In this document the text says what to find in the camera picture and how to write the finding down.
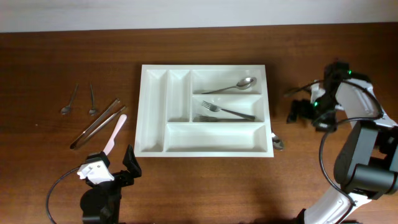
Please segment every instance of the tongs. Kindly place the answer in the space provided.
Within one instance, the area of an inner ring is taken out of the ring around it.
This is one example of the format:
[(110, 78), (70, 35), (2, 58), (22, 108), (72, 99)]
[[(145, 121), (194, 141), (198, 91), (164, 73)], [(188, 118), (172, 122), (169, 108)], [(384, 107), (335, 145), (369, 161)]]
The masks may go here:
[(101, 124), (100, 122), (105, 119), (105, 117), (109, 114), (111, 109), (120, 102), (119, 98), (116, 98), (113, 103), (110, 104), (110, 106), (99, 116), (87, 129), (85, 129), (75, 140), (72, 144), (70, 144), (70, 149), (78, 149), (80, 146), (84, 145), (84, 143), (88, 142), (88, 140), (91, 139), (99, 130), (101, 130), (106, 124), (108, 124), (110, 121), (112, 121), (117, 115), (119, 115), (122, 110), (126, 109), (126, 106), (123, 106), (120, 108), (117, 112), (113, 113), (111, 116), (106, 118), (105, 121), (103, 121)]

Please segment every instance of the metal spoon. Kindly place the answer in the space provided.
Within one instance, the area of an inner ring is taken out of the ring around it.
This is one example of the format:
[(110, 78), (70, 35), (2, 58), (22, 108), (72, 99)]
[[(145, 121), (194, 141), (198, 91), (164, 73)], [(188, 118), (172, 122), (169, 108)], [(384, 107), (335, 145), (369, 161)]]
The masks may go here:
[(68, 114), (72, 110), (72, 108), (70, 106), (72, 105), (72, 102), (75, 99), (76, 92), (77, 92), (78, 88), (79, 88), (79, 84), (77, 83), (76, 87), (75, 87), (75, 91), (73, 91), (73, 93), (72, 93), (72, 97), (70, 98), (68, 106), (61, 109), (61, 114)]
[(91, 91), (91, 109), (89, 110), (90, 115), (94, 115), (98, 112), (98, 110), (94, 106), (94, 92), (93, 92), (93, 85), (90, 83), (90, 91)]
[(284, 150), (284, 142), (279, 139), (279, 137), (274, 133), (274, 131), (271, 128), (271, 138), (272, 138), (272, 146), (274, 149), (277, 150)]
[(215, 92), (218, 92), (218, 91), (227, 90), (229, 88), (237, 88), (239, 90), (246, 90), (246, 89), (254, 86), (256, 83), (257, 83), (257, 78), (255, 78), (255, 77), (247, 77), (247, 78), (243, 78), (242, 80), (240, 80), (235, 86), (222, 88), (222, 89), (215, 90), (215, 91), (209, 91), (209, 92), (202, 93), (202, 94), (215, 93)]

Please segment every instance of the white cutlery tray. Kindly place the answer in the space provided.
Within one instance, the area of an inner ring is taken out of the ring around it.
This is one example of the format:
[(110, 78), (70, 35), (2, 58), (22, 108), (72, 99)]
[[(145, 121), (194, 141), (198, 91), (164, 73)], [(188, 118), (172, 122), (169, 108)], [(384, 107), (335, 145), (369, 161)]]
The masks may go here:
[[(256, 77), (247, 90), (231, 88)], [(255, 122), (203, 123), (198, 116), (236, 118), (212, 112), (205, 100), (256, 116)], [(143, 65), (134, 153), (137, 157), (274, 157), (264, 65)]]

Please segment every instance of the wood grain surface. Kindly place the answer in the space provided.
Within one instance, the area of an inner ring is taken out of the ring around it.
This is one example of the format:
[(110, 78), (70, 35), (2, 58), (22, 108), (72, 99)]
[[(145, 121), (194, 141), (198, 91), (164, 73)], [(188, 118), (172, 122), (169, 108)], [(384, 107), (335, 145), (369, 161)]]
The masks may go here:
[[(142, 64), (266, 65), (274, 131), (286, 149), (275, 158), (138, 158), (142, 177), (123, 188), (120, 221), (127, 223), (267, 223), (291, 219), (329, 187), (318, 165), (321, 133), (304, 122), (286, 124), (294, 98), (282, 93), (323, 76), (335, 58), (371, 77), (384, 109), (398, 120), (398, 24), (107, 30), (0, 34), (1, 223), (50, 223), (45, 196), (66, 171), (104, 148), (116, 121), (87, 145), (71, 141), (94, 119), (97, 106), (115, 97), (128, 106), (127, 121), (109, 158), (124, 169), (134, 144)], [(73, 110), (63, 116), (76, 83)], [(349, 126), (327, 140), (328, 171)], [(58, 223), (81, 223), (80, 197), (89, 187), (72, 175), (53, 191)], [(350, 219), (395, 223), (397, 196), (383, 196)]]

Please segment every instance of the pink handle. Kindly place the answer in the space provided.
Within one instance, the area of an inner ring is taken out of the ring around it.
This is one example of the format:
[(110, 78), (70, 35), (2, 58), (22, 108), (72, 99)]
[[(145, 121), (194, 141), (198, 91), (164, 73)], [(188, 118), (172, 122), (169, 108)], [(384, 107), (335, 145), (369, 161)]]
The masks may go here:
[(119, 120), (116, 123), (116, 127), (114, 127), (114, 130), (113, 130), (113, 133), (111, 135), (111, 138), (109, 139), (108, 143), (106, 144), (106, 146), (104, 148), (104, 152), (105, 152), (106, 155), (108, 155), (111, 152), (111, 150), (112, 150), (112, 148), (114, 146), (114, 138), (116, 137), (116, 135), (118, 134), (118, 132), (122, 128), (122, 126), (123, 126), (124, 122), (126, 121), (126, 119), (127, 119), (127, 115), (125, 115), (125, 114), (120, 115)]

